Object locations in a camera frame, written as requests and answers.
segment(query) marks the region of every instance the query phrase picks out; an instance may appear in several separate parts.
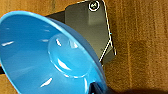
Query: blue plastic bowl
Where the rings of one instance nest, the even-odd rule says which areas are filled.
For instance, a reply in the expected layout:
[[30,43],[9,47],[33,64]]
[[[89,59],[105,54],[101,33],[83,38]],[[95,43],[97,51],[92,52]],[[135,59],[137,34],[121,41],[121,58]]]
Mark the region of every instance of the blue plastic bowl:
[[38,14],[14,11],[0,19],[3,70],[23,94],[88,94],[107,86],[98,57],[69,26]]

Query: wooden surface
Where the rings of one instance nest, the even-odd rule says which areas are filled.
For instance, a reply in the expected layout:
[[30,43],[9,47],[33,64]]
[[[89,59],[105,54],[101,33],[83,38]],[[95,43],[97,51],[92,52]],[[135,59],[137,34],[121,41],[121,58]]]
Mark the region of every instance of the wooden surface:
[[[78,1],[0,0],[0,16],[14,10],[45,16]],[[105,2],[117,49],[116,58],[104,66],[108,86],[120,92],[168,91],[168,0]],[[0,87],[2,94],[17,94],[5,75]]]

